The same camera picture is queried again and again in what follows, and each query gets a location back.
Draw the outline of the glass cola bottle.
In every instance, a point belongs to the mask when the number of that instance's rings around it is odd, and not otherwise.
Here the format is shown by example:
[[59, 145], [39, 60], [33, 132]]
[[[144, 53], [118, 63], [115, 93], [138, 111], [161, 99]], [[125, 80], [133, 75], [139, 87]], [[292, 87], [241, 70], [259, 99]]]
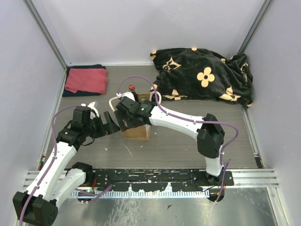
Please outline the glass cola bottle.
[[133, 94], [135, 101], [139, 102], [139, 97], [136, 93], [135, 86], [134, 85], [129, 85], [128, 88], [129, 88], [129, 91]]

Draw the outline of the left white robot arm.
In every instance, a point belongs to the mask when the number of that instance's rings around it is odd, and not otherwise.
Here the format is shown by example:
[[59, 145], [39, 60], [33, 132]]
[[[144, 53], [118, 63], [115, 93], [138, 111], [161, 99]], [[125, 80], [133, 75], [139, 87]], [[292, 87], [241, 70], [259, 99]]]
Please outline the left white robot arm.
[[72, 119], [60, 132], [53, 133], [54, 148], [42, 170], [24, 192], [16, 192], [13, 197], [19, 225], [52, 225], [69, 195], [80, 185], [92, 185], [95, 179], [91, 165], [77, 162], [60, 181], [68, 162], [81, 146], [87, 145], [88, 137], [95, 140], [120, 130], [109, 112], [104, 112], [106, 122], [102, 122], [94, 103], [75, 105], [73, 109]]

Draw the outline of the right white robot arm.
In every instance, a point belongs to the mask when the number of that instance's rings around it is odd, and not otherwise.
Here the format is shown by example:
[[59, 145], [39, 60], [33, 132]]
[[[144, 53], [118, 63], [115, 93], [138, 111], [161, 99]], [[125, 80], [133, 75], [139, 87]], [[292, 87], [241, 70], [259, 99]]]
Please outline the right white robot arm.
[[186, 115], [152, 101], [134, 101], [126, 96], [119, 100], [116, 109], [115, 115], [123, 130], [142, 125], [161, 126], [195, 139], [198, 152], [205, 158], [207, 182], [213, 186], [222, 183], [224, 167], [220, 152], [225, 132], [214, 115]]

